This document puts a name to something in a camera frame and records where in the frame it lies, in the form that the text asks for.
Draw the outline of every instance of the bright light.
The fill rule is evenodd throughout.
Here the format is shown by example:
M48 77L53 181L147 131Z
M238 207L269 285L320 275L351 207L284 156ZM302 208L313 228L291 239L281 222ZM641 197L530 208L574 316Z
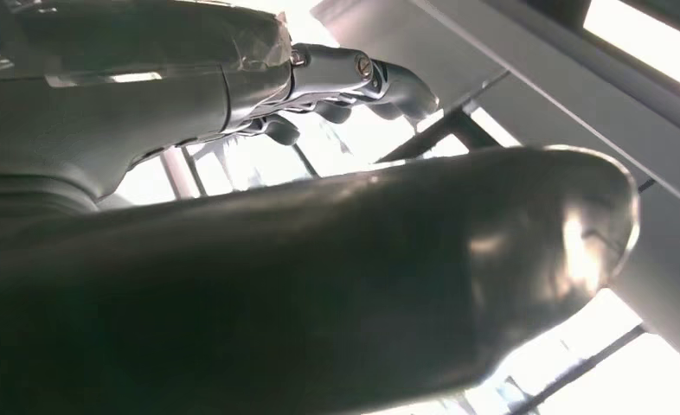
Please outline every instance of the bright light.
M600 284L601 264L598 256L587 249L582 222L576 215L567 218L562 229L567 251L569 276L594 294Z
M490 134L491 137L498 141L503 147L516 147L521 145L515 137L511 136L511 134L491 117L489 113L485 112L482 107L478 107L477 110L473 111L472 114L470 114L470 118L480 125L480 128Z
M432 126L432 124L436 123L437 121L441 120L442 117L445 116L445 110L439 110L435 112L434 114L430 115L427 118L422 119L417 125L416 125L416 132L422 132Z
M113 75L111 77L113 82L126 83L126 82L142 82L145 80L160 80L162 75L156 72L143 72L143 73L124 73L122 75Z
M462 156L470 152L454 134L448 134L434 145L429 151L424 153L423 158Z
M210 196L225 195L233 191L233 186L223 170L223 166L215 153L208 153L195 160L197 173L205 188L205 193Z
M680 31L618 0L593 0L584 27L680 82Z
M140 163L126 173L116 189L116 195L134 205L151 205L176 199L159 157Z

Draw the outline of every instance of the silver metal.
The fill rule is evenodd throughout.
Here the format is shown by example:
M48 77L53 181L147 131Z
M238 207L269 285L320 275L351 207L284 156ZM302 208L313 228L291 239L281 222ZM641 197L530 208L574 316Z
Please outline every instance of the silver metal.
M410 1L508 68L680 199L680 128L487 2ZM584 41L581 46L592 47ZM601 59L615 61L606 56Z
M291 61L293 67L301 67L307 63L307 59L298 50L293 50L291 55Z
M369 80L373 76L373 62L367 55L359 54L356 58L356 70L365 80Z

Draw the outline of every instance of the shiny black surface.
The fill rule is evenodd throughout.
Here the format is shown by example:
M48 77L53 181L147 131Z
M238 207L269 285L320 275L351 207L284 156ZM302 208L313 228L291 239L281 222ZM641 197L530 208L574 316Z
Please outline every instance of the shiny black surface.
M0 413L345 413L481 381L584 305L630 177L486 150L0 239Z

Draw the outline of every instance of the ceiling panel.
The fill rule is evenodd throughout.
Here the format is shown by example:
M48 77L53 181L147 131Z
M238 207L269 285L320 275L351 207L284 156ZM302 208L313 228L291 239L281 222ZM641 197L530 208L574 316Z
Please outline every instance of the ceiling panel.
M417 73L444 107L480 88L501 67L407 0L325 0L312 14L341 46Z
M491 86L476 101L524 145L566 144L597 150L623 163L638 184L648 180L641 169L513 75Z

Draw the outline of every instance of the glass panel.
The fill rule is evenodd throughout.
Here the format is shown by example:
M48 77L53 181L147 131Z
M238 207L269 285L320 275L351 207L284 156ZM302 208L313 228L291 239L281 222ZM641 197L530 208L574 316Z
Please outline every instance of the glass panel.
M159 157L137 164L126 173L115 195L134 205L151 205L175 200L175 192Z
M680 82L680 31L619 0L592 0L584 28Z
M467 147L462 144L457 137L450 134L441 139L438 143L429 149L426 153L421 155L421 158L434 158L434 157L449 157L449 156L461 156L463 154L469 153Z
M311 178L293 147L268 136L229 137L188 148L209 195Z
M489 113L483 109L483 107L478 107L478 109L473 111L470 114L470 118L472 118L476 124L480 125L480 128L490 134L491 137L498 141L498 143L503 147L515 147L521 145L521 142L519 142L509 132L507 132Z
M436 405L382 413L418 414L421 407L437 410L430 413L509 413L640 323L615 293L602 290L575 316L513 351L480 386ZM661 337L642 335L530 413L680 413L680 355Z

